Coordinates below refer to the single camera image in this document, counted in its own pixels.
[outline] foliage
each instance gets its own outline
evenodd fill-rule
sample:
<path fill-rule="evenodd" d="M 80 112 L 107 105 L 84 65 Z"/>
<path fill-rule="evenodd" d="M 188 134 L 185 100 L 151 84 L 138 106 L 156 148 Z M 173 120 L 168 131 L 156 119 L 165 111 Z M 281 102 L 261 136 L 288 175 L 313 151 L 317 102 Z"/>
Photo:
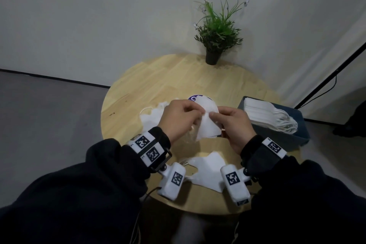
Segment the foliage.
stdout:
<path fill-rule="evenodd" d="M 203 13 L 206 15 L 199 20 L 203 20 L 203 26 L 194 24 L 196 30 L 199 32 L 199 36 L 194 38 L 203 43 L 207 51 L 214 53 L 221 53 L 235 45 L 242 44 L 243 38 L 238 37 L 241 29 L 234 28 L 234 21 L 230 20 L 230 17 L 237 11 L 241 10 L 247 5 L 248 1 L 239 4 L 237 0 L 236 5 L 229 10 L 228 1 L 225 0 L 224 4 L 221 2 L 221 12 L 217 14 L 213 10 L 212 2 L 209 3 L 206 0 L 200 3 L 200 7 Z"/>

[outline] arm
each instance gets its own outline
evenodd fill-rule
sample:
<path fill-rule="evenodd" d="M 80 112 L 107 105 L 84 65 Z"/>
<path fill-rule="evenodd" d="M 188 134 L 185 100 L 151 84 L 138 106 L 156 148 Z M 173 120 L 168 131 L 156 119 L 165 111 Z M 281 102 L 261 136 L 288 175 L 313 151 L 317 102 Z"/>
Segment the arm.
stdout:
<path fill-rule="evenodd" d="M 149 133 L 170 149 L 202 113 L 192 101 L 172 101 Z M 162 156 L 150 166 L 158 166 L 159 160 Z M 84 163 L 40 177 L 12 205 L 0 209 L 2 239 L 128 243 L 149 177 L 150 169 L 130 146 L 103 140 L 88 149 Z"/>
<path fill-rule="evenodd" d="M 262 145 L 264 138 L 255 134 L 244 111 L 219 107 L 219 112 L 210 113 L 210 117 L 223 124 L 223 136 L 262 187 L 252 199 L 252 210 L 240 216 L 238 242 L 256 232 L 257 240 L 260 236 L 276 238 L 279 233 L 281 239 L 299 235 L 314 239 L 316 234 L 366 237 L 365 199 L 326 176 L 313 161 L 299 164 L 292 156 L 280 159 Z"/>

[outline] round wooden table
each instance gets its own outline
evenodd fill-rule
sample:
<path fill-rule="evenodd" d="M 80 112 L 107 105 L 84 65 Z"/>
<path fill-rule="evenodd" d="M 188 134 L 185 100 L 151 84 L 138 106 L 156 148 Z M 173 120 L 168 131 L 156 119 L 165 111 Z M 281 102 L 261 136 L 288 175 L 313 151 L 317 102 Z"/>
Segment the round wooden table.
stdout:
<path fill-rule="evenodd" d="M 131 67 L 113 83 L 101 112 L 103 138 L 115 138 L 124 145 L 141 132 L 139 113 L 143 108 L 155 108 L 160 102 L 187 99 L 195 94 L 210 97 L 218 106 L 234 108 L 238 107 L 243 96 L 280 103 L 275 92 L 240 66 L 222 60 L 216 66 L 210 66 L 202 55 L 170 54 Z M 238 169 L 241 167 L 240 157 L 222 138 L 203 139 L 193 144 L 177 141 L 171 148 L 173 157 L 168 163 L 207 156 L 212 151 L 220 152 L 227 164 L 235 164 Z M 194 167 L 187 166 L 187 175 L 196 171 Z M 147 181 L 149 191 L 158 186 L 160 180 L 160 174 L 152 174 Z M 257 192 L 259 188 L 257 183 L 248 187 L 251 192 Z M 218 193 L 190 182 L 182 185 L 175 201 L 159 196 L 156 191 L 151 196 L 169 206 L 199 214 L 224 215 L 250 209 L 250 204 L 237 207 L 226 190 Z"/>

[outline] hand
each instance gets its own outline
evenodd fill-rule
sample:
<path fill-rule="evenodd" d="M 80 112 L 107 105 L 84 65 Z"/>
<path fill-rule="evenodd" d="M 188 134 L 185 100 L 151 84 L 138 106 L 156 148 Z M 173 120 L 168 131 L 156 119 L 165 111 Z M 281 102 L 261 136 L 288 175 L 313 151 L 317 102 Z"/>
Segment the hand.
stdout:
<path fill-rule="evenodd" d="M 167 135 L 172 145 L 176 140 L 186 134 L 193 124 L 198 124 L 205 110 L 189 99 L 175 99 L 164 108 L 158 124 Z"/>
<path fill-rule="evenodd" d="M 227 138 L 232 149 L 240 155 L 244 146 L 257 135 L 247 113 L 227 106 L 219 106 L 218 112 L 210 112 L 209 117 L 222 124 L 225 129 L 222 131 L 222 137 Z"/>

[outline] baseboard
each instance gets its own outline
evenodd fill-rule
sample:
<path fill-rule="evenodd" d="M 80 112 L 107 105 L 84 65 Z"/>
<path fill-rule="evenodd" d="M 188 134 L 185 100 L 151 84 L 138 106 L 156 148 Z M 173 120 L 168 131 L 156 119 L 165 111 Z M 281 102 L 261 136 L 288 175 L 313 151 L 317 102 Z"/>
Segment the baseboard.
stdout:
<path fill-rule="evenodd" d="M 334 122 L 323 122 L 323 121 L 317 121 L 317 120 L 312 120 L 312 119 L 305 119 L 304 121 L 306 122 L 315 122 L 317 124 L 322 124 L 322 125 L 332 125 L 332 126 L 339 126 L 341 124 L 335 124 Z"/>
<path fill-rule="evenodd" d="M 47 75 L 36 75 L 34 73 L 25 73 L 23 71 L 12 71 L 12 70 L 5 70 L 5 69 L 0 69 L 0 71 L 6 72 L 6 73 L 16 73 L 16 74 L 19 74 L 19 75 L 29 75 L 29 76 L 39 77 L 39 78 L 65 81 L 65 82 L 70 82 L 70 83 L 76 83 L 76 84 L 82 84 L 82 85 L 88 85 L 88 86 L 94 86 L 94 87 L 100 87 L 100 88 L 106 88 L 106 89 L 110 88 L 110 86 L 106 86 L 106 85 L 82 82 L 82 81 L 71 80 L 71 79 L 58 78 L 58 77 L 47 76 Z"/>

